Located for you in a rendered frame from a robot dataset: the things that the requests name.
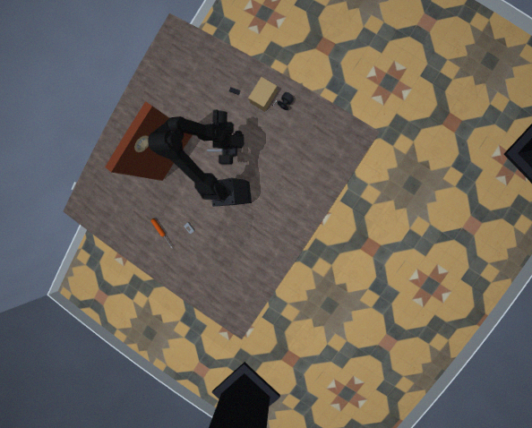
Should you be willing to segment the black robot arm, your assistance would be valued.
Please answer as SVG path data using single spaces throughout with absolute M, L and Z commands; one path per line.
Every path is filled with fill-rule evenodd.
M 194 187 L 203 200 L 217 200 L 223 203 L 231 191 L 223 183 L 219 183 L 218 178 L 212 173 L 205 173 L 205 175 L 202 172 L 183 151 L 181 140 L 184 138 L 184 133 L 189 133 L 198 136 L 202 141 L 212 141 L 213 148 L 221 148 L 227 143 L 227 136 L 223 132 L 224 128 L 227 128 L 226 111 L 213 110 L 212 124 L 199 124 L 181 116 L 170 117 L 154 133 L 149 135 L 148 143 L 152 151 L 172 160 L 194 181 Z M 233 135 L 230 134 L 229 138 L 230 149 L 242 149 L 244 147 L 245 138 L 241 131 L 236 131 Z

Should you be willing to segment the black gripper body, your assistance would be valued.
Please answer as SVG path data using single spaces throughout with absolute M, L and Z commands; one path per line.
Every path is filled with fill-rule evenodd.
M 230 131 L 234 131 L 234 124 L 232 122 L 227 122 L 227 128 L 223 130 L 223 132 L 227 135 L 227 143 L 222 146 L 221 148 L 224 149 L 224 155 L 219 155 L 219 163 L 220 165 L 232 165 L 233 164 L 233 156 L 229 155 L 229 133 Z M 219 149 L 221 149 L 219 148 Z

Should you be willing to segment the orange-handled screwdriver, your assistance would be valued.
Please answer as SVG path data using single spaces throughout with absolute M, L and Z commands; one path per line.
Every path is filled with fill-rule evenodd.
M 159 223 L 157 222 L 157 220 L 153 218 L 153 219 L 151 220 L 151 223 L 152 223 L 153 226 L 157 229 L 157 231 L 159 232 L 159 234 L 160 234 L 161 236 L 164 236 L 164 237 L 165 237 L 165 232 L 163 231 L 163 229 L 161 228 L 161 226 L 159 225 Z M 165 239 L 166 239 L 166 237 L 165 237 Z M 167 240 L 167 239 L 166 239 L 166 240 Z

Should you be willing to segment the brown wooden door slab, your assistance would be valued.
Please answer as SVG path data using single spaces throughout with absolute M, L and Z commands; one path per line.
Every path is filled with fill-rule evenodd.
M 174 162 L 153 152 L 148 140 L 149 135 L 168 119 L 145 101 L 105 168 L 112 173 L 163 181 Z M 144 138 L 137 149 L 138 142 Z

